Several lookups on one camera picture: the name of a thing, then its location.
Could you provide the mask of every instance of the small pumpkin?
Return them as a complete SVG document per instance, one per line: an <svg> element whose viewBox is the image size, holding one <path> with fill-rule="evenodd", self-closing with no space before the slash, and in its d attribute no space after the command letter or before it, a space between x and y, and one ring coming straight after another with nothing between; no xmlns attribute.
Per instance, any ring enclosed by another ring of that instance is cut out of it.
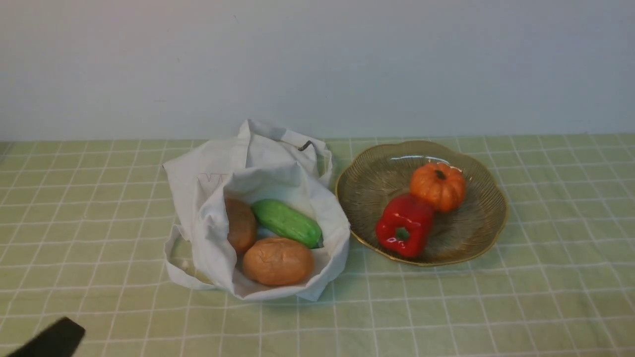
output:
<svg viewBox="0 0 635 357"><path fill-rule="evenodd" d="M446 163L427 163L417 168L410 179L410 193L448 213L465 199L465 179L458 168Z"/></svg>

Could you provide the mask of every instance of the potato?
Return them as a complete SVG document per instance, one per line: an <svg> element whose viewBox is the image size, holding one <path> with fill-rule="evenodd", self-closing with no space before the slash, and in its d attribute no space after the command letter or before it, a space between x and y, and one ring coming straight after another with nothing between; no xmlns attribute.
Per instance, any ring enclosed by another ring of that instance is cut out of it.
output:
<svg viewBox="0 0 635 357"><path fill-rule="evenodd" d="M256 242L256 217L249 205L234 198L225 198L225 210L229 219L227 240L236 254L242 255Z"/></svg>
<svg viewBox="0 0 635 357"><path fill-rule="evenodd" d="M288 238L257 241L243 258L243 273L268 286L294 285L308 278L315 265L311 251Z"/></svg>

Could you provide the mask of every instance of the plate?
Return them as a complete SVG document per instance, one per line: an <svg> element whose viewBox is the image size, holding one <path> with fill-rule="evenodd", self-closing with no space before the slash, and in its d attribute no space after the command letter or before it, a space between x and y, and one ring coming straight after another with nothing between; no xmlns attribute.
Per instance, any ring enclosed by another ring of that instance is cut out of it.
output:
<svg viewBox="0 0 635 357"><path fill-rule="evenodd" d="M404 258L382 247L375 224L395 196L408 192L413 172L428 162L462 170L465 200L450 213L437 213L425 250ZM425 140L373 146L353 160L337 180L335 194L362 244L392 260L416 266L442 266L474 259L496 242L507 222L507 200L478 160Z"/></svg>

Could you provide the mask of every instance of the green cucumber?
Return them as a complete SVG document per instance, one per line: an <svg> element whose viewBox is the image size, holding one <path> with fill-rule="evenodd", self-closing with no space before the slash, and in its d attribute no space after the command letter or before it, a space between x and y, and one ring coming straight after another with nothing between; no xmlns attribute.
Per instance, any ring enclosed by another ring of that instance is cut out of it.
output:
<svg viewBox="0 0 635 357"><path fill-rule="evenodd" d="M298 241L307 248L315 248L322 230L315 220L277 199L261 199L251 205L256 219L280 237Z"/></svg>

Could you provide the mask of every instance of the green checkered tablecloth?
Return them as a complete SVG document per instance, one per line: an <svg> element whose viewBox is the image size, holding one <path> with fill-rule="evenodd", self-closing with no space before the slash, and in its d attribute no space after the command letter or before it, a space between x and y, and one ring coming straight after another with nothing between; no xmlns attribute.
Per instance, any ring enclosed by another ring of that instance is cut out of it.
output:
<svg viewBox="0 0 635 357"><path fill-rule="evenodd" d="M68 316L87 329L76 356L635 356L635 134L423 139L492 171L498 243L424 269L351 241L319 302L264 303L164 270L161 163L203 141L0 144L0 355ZM402 140L327 143L339 174Z"/></svg>

